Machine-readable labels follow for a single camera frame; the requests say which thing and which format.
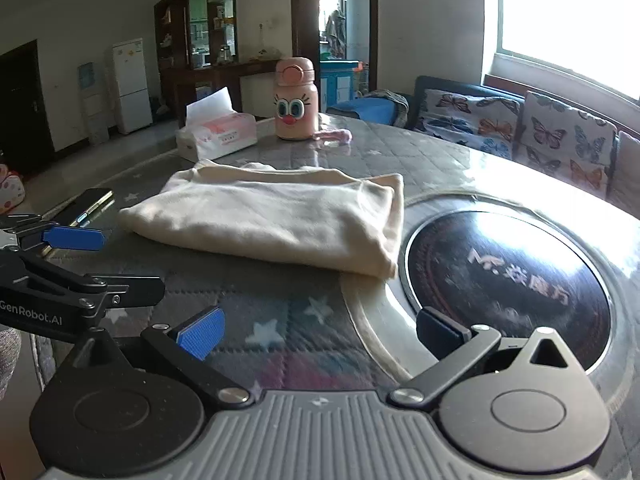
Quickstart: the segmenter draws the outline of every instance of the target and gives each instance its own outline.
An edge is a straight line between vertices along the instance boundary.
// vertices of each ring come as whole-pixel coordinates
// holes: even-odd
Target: bottle lid
[[[276,65],[276,75],[280,86],[297,86],[316,79],[314,64],[306,57],[281,59]]]

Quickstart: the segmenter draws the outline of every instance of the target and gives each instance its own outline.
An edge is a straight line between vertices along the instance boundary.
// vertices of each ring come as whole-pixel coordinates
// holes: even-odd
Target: doorway
[[[291,3],[293,52],[316,67],[321,111],[376,89],[378,0]]]
[[[0,152],[9,170],[35,174],[54,161],[36,41],[0,56]]]

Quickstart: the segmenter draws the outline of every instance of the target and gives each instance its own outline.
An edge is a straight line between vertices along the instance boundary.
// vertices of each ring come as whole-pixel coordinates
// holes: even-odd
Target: dark wooden door
[[[318,14],[320,0],[291,0],[293,55],[310,59],[320,88]],[[378,0],[369,0],[369,90],[378,88]]]
[[[35,41],[0,56],[0,151],[12,171],[35,174],[54,160]]]

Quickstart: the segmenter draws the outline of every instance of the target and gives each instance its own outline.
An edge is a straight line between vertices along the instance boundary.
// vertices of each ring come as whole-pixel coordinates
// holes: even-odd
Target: round table
[[[485,218],[508,210],[507,218],[553,231],[586,262],[610,306],[603,329],[610,329],[610,337],[604,352],[588,359],[593,365],[590,378],[613,421],[596,469],[604,478],[631,475],[632,465],[640,465],[640,383],[635,374],[640,222],[568,184],[493,155],[420,132],[321,117],[327,126],[351,130],[351,144],[287,142],[273,135],[273,120],[266,120],[258,124],[255,146],[217,162],[241,166],[257,161],[279,170],[319,166],[337,168],[353,177],[402,174],[403,261],[411,251],[409,238],[416,226],[425,219],[450,218],[456,212]],[[263,388],[388,388],[436,362],[434,354],[418,341],[415,298],[404,293],[406,283],[403,288],[401,278],[382,283],[327,269],[198,253],[164,246],[117,227],[118,209],[157,194],[172,173],[189,167],[191,163],[169,152],[115,176],[104,183],[114,190],[115,202],[90,225],[106,234],[105,248],[95,254],[53,251],[49,256],[55,264],[80,274],[124,272],[164,279],[167,292],[155,308],[108,312],[102,325],[111,333],[137,335],[149,324],[175,325],[218,304],[225,311],[227,329],[207,363],[256,394]],[[495,225],[495,217],[487,218],[485,224]],[[504,229],[497,231],[506,235]],[[477,265],[473,272],[497,269],[484,268],[485,256],[468,254],[469,264]],[[508,272],[502,274],[502,268],[500,275],[509,277]],[[539,294],[541,290],[552,294],[553,289],[541,288],[540,280],[531,283],[522,281],[522,290],[529,287]],[[561,293],[555,299],[558,308],[567,306]],[[589,330],[575,335],[575,345],[591,336]],[[43,338],[36,342],[37,362],[46,383],[68,346]]]

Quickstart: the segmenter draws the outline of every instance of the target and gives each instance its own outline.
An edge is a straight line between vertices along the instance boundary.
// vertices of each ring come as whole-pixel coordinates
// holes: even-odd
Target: window
[[[336,9],[340,9],[340,0],[320,0],[320,15],[318,16],[320,32],[324,32],[329,15]]]
[[[500,0],[498,51],[640,98],[640,0]]]

